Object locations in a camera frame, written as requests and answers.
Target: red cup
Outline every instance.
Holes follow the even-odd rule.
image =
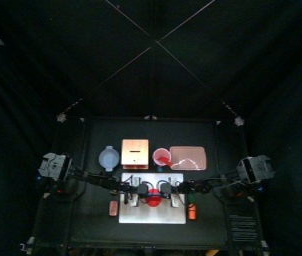
[[[158,189],[150,189],[149,192],[151,194],[159,194]],[[146,198],[146,202],[147,202],[150,207],[158,207],[158,205],[162,202],[162,197],[161,196],[150,196],[150,197]]]
[[[154,152],[154,155],[153,155],[153,158],[154,158],[154,161],[155,161],[157,165],[165,166],[166,163],[158,160],[161,157],[167,158],[169,162],[171,162],[171,154],[170,154],[169,150],[165,149],[165,148],[157,149],[155,152]]]

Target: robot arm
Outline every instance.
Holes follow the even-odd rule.
[[[217,186],[223,189],[227,188],[229,192],[239,194],[239,190],[247,190],[254,184],[258,184],[262,180],[274,177],[274,171],[269,164],[270,158],[266,156],[247,157],[241,160],[235,171],[234,179],[226,179],[222,186],[222,178],[207,178],[202,180],[189,180],[178,182],[178,184],[170,184],[163,181],[159,186],[159,195],[163,198],[170,198],[171,194],[206,194]],[[92,185],[100,186],[107,190],[113,190],[126,195],[126,203],[129,194],[138,194],[141,198],[154,196],[149,192],[149,182],[141,184],[133,184],[129,181],[121,181],[111,176],[103,176],[91,174],[72,165],[72,159],[66,155],[56,155],[48,153],[43,157],[42,165],[39,168],[39,174],[43,178],[54,181],[56,186],[62,186],[68,180],[75,179],[88,182]]]

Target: black wall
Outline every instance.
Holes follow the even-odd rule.
[[[0,52],[0,255],[20,255],[19,243],[31,235],[36,168],[54,130],[42,98]]]
[[[275,255],[302,255],[302,62],[247,121],[253,155],[273,159],[277,175],[262,202]]]

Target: cable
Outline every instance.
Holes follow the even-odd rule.
[[[129,179],[126,179],[123,182],[127,182],[129,180],[131,180],[131,179],[133,179],[133,177],[134,177],[134,175],[131,174],[130,178],[129,178]]]
[[[155,189],[153,183],[150,183],[149,181],[143,181],[142,183],[149,184],[151,186],[151,188]]]
[[[166,181],[166,180],[159,180],[158,183],[157,183],[157,189],[158,189],[159,191],[161,191],[161,189],[159,189],[159,183],[161,183],[161,182],[170,184],[169,181]]]

